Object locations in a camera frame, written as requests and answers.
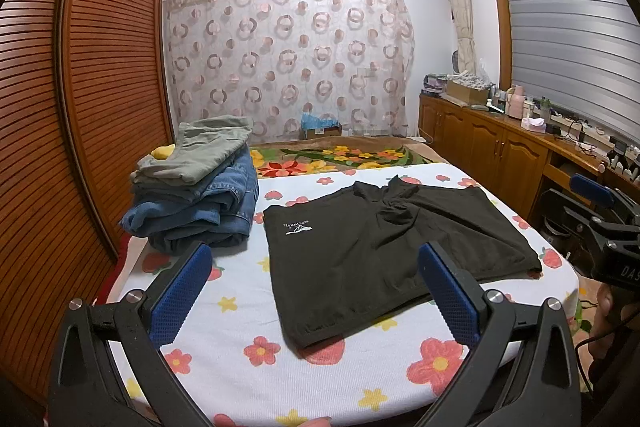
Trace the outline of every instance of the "pink kettle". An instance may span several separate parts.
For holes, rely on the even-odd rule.
[[[524,110],[524,87],[515,86],[507,90],[506,113],[511,118],[522,120]]]

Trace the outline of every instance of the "window blind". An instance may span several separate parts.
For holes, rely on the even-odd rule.
[[[509,0],[513,85],[640,139],[640,25],[626,0]]]

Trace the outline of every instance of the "white floral tablecloth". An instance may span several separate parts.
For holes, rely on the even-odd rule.
[[[437,306],[425,303],[383,317],[371,327],[315,351],[287,346],[276,311],[262,211],[319,198],[354,181],[378,186],[393,176],[407,182],[464,188],[475,184],[447,164],[328,172],[260,180],[254,226],[245,245],[215,249],[216,267],[173,344],[161,352],[184,388],[218,427],[294,427],[330,416],[332,425],[353,425],[418,409],[439,396],[468,349],[453,339]],[[578,279],[570,264],[501,201],[489,199],[524,235],[543,263],[542,276],[522,274],[482,285],[514,301],[539,305],[554,296],[572,315]],[[327,238],[328,248],[331,238]],[[141,255],[121,298],[145,289],[171,258]],[[120,374],[136,407],[152,412],[120,344],[111,343]],[[512,343],[503,362],[517,351]]]

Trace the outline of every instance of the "sliding wardrobe door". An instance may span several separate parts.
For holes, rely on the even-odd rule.
[[[62,0],[62,77],[89,192],[116,242],[129,173],[172,142],[162,74],[160,0]]]
[[[60,127],[55,7],[0,8],[0,369],[43,404],[68,302],[93,299],[113,266]]]

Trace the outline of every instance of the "metal bolt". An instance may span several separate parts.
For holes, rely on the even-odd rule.
[[[69,302],[69,309],[71,311],[76,311],[81,307],[82,307],[82,299],[79,297],[76,297],[75,299],[71,299],[71,301]]]
[[[562,308],[562,303],[555,297],[551,297],[547,299],[546,305],[549,306],[554,311],[558,311],[560,308]]]
[[[140,302],[140,299],[142,299],[143,293],[142,290],[131,290],[130,292],[127,292],[127,302],[130,302],[131,304],[135,304],[136,302]]]
[[[502,301],[504,301],[504,295],[502,295],[500,292],[498,292],[498,290],[489,290],[486,293],[486,297],[494,303],[501,303]]]

